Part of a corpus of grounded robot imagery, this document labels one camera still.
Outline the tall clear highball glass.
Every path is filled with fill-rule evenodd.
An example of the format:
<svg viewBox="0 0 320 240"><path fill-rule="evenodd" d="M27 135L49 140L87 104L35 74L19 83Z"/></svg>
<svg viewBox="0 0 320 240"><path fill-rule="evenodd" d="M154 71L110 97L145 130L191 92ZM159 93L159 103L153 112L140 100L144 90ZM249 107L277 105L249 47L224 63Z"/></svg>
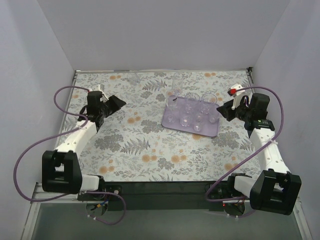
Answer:
<svg viewBox="0 0 320 240"><path fill-rule="evenodd" d="M184 76L182 72L176 72L173 75L173 80L172 80L172 90L175 93L175 100L174 102L176 103L176 106L173 108L173 111L176 111L178 109L178 97L182 94L183 92L183 81L184 81Z"/></svg>

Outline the aluminium frame rail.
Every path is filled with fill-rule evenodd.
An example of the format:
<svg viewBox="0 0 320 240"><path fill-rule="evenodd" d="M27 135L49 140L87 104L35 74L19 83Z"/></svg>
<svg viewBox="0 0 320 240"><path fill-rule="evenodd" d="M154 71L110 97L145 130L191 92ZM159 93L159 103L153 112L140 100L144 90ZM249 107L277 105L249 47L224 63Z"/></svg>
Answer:
<svg viewBox="0 0 320 240"><path fill-rule="evenodd" d="M45 192L42 188L41 183L36 183L35 188L32 194L32 198L36 200L43 200L43 199L51 199L55 198L62 195L62 193L55 193L55 192ZM53 200L49 201L43 201L40 202L40 204L68 204L68 203L87 203L87 201L84 200L78 200L78 195L77 194L69 194L69 195L64 195L60 198L56 198Z"/></svg>

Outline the small clear tumbler front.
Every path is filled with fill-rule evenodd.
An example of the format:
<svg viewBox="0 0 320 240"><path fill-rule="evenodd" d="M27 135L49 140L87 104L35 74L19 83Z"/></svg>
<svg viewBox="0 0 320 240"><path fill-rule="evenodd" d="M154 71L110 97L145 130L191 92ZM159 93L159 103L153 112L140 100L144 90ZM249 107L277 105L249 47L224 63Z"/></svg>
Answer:
<svg viewBox="0 0 320 240"><path fill-rule="evenodd" d="M203 120L204 120L204 114L203 114L202 112L197 112L197 113L195 114L194 120L195 120L197 123L202 123Z"/></svg>

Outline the clear wine glass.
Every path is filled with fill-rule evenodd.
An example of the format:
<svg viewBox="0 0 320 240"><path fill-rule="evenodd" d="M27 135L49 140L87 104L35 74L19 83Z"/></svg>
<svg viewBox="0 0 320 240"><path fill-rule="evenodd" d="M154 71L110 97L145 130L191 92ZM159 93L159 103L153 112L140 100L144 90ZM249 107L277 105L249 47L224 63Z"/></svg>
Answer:
<svg viewBox="0 0 320 240"><path fill-rule="evenodd" d="M188 92L186 93L184 99L185 99L184 109L187 112L192 112L198 105L200 101L200 96L197 93Z"/></svg>

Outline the tall clear champagne flute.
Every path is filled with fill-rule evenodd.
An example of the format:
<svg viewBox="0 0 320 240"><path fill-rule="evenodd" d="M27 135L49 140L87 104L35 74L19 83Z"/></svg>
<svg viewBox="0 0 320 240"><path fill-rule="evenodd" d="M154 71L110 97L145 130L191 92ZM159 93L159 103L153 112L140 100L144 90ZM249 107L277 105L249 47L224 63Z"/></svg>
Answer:
<svg viewBox="0 0 320 240"><path fill-rule="evenodd" d="M173 124L176 121L176 116L174 115L174 110L177 107L177 93L174 90L169 90L166 93L166 107L169 109L167 114L167 122Z"/></svg>

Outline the small clear shot glass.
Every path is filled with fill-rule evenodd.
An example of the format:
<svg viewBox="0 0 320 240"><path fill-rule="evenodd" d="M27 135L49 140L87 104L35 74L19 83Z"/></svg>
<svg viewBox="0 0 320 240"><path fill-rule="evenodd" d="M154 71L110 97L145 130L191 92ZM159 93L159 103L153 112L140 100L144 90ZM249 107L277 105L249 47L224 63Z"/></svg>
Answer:
<svg viewBox="0 0 320 240"><path fill-rule="evenodd" d="M193 129L194 129L194 131L196 131L196 132L201 132L202 129L203 129L203 123L202 123L202 122L199 122L199 121L196 121L196 122L193 124Z"/></svg>

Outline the lavender plastic tray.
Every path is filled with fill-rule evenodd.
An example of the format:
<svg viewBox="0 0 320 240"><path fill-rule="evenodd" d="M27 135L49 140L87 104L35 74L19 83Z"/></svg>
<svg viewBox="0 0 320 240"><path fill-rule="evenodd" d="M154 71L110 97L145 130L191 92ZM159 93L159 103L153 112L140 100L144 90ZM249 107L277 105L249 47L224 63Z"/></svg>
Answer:
<svg viewBox="0 0 320 240"><path fill-rule="evenodd" d="M205 137L216 137L219 133L219 117L215 122L210 122L209 115L202 113L195 108L187 111L184 97L177 97L177 111L171 111L165 106L161 125L164 128L181 132L199 134Z"/></svg>

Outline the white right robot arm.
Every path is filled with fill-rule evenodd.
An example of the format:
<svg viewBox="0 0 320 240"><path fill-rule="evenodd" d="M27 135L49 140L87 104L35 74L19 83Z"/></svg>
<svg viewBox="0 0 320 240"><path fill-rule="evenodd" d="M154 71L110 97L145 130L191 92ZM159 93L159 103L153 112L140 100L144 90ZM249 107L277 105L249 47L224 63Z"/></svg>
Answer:
<svg viewBox="0 0 320 240"><path fill-rule="evenodd" d="M284 163L274 140L275 127L267 118L269 96L254 93L249 97L231 90L233 100L224 103L217 111L227 120L244 122L249 140L257 153L261 172L257 179L244 173L233 173L227 184L233 197L249 198L254 210L290 215L297 200L302 181L292 174Z"/></svg>

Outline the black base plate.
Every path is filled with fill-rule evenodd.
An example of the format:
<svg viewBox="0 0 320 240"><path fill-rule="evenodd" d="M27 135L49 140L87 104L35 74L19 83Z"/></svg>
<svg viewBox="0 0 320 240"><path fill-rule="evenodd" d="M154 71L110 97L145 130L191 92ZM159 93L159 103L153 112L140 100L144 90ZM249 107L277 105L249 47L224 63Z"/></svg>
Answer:
<svg viewBox="0 0 320 240"><path fill-rule="evenodd" d="M118 194L126 209L135 210L209 210L223 212L222 202L208 202L205 193L210 181L105 182L103 192Z"/></svg>

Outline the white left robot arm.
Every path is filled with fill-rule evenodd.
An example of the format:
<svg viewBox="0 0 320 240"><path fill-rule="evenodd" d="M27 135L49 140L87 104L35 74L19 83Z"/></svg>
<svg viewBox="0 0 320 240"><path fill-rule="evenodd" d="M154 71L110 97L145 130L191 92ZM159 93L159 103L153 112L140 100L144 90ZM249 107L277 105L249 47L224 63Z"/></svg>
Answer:
<svg viewBox="0 0 320 240"><path fill-rule="evenodd" d="M78 115L78 129L54 150L42 155L42 189L45 192L77 194L99 189L101 177L83 174L79 157L104 120L125 105L126 102L115 95L105 97L100 90L88 92L87 104Z"/></svg>

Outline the clear faceted tumbler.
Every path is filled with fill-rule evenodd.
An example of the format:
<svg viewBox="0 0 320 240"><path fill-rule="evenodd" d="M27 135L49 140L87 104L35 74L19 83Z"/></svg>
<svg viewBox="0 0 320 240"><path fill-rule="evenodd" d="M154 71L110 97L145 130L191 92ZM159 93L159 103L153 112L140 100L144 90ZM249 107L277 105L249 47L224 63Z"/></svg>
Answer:
<svg viewBox="0 0 320 240"><path fill-rule="evenodd" d="M189 127L193 123L194 114L189 110L182 110L179 113L179 122L183 127Z"/></svg>
<svg viewBox="0 0 320 240"><path fill-rule="evenodd" d="M210 92L207 92L201 97L200 110L203 114L208 114L211 107L217 103L217 97Z"/></svg>

